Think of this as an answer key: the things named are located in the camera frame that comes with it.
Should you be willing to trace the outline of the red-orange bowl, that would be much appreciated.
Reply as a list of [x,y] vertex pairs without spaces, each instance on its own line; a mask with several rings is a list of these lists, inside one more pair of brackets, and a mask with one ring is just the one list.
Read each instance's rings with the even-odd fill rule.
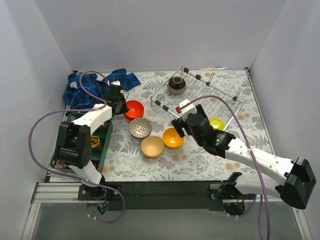
[[129,108],[129,111],[126,112],[125,114],[127,114],[128,116],[134,117],[134,116],[144,115],[145,108],[141,102],[137,100],[128,100],[126,104],[127,104],[127,107]]
[[128,116],[126,113],[124,114],[124,117],[129,121],[131,122],[132,120],[134,119],[137,119],[137,118],[141,118],[143,115],[140,115],[140,116]]

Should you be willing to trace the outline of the yellow-orange bowl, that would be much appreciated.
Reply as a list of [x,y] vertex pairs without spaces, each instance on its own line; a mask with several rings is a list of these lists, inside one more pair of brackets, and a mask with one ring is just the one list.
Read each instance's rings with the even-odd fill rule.
[[162,134],[164,144],[170,149],[181,147],[185,143],[185,138],[180,137],[174,127],[167,128]]

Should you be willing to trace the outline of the lime green bowl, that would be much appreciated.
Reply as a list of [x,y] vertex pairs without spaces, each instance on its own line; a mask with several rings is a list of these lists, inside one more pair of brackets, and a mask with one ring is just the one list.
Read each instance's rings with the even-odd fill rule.
[[225,123],[218,117],[211,117],[209,123],[215,130],[223,130],[225,128]]

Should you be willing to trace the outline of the white patterned bowl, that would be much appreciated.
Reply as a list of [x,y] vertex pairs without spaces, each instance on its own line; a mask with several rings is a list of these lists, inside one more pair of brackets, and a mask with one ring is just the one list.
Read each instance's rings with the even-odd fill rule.
[[135,139],[144,139],[152,132],[152,123],[145,117],[133,119],[128,126],[129,133]]

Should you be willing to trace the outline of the beige bowl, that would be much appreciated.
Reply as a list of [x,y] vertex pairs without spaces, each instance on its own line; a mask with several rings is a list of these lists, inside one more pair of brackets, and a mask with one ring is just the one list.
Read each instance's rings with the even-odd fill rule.
[[160,137],[150,135],[141,142],[140,147],[146,157],[156,158],[164,151],[165,144]]

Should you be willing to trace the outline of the black bowl with gold rim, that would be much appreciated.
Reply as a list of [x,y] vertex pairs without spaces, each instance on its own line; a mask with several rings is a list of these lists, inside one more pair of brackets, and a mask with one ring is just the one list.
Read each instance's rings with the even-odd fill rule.
[[180,76],[173,76],[169,79],[167,90],[175,95],[184,93],[187,89],[186,81]]

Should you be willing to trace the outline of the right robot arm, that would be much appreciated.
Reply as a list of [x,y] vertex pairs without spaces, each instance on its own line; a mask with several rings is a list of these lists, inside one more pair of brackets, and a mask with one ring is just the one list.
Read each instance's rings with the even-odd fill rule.
[[296,209],[306,209],[317,183],[307,159],[298,157],[292,160],[255,147],[249,148],[233,134],[214,129],[200,104],[194,105],[184,100],[176,111],[182,116],[171,123],[180,137],[192,136],[209,154],[256,169],[267,177],[261,188],[263,193],[278,197]]

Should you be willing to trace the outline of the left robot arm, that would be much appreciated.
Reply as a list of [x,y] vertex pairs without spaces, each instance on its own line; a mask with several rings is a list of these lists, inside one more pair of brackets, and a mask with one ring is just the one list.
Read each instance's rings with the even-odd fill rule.
[[71,122],[62,122],[58,129],[56,159],[72,169],[85,185],[90,186],[89,194],[95,200],[103,199],[107,191],[101,184],[102,174],[91,161],[91,137],[99,127],[114,116],[128,112],[124,90],[120,81],[111,83],[104,98],[106,105],[98,103],[82,117]]

